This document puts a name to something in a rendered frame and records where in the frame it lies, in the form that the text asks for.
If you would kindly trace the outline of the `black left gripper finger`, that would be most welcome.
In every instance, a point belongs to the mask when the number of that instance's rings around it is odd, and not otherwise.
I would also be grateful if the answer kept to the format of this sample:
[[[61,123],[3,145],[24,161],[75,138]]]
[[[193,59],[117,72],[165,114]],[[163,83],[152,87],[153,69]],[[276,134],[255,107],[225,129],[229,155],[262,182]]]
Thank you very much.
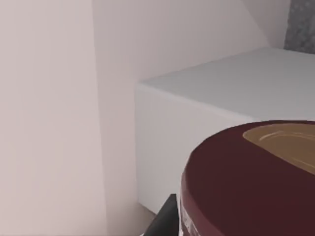
[[[170,194],[143,236],[179,236],[176,194]]]

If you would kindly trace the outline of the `dark red can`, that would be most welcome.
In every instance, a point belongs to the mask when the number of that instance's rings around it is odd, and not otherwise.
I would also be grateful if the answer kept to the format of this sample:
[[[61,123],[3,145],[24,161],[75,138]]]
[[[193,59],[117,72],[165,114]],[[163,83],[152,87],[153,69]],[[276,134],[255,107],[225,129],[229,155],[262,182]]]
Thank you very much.
[[[315,121],[206,138],[183,171],[180,215],[183,236],[315,236]]]

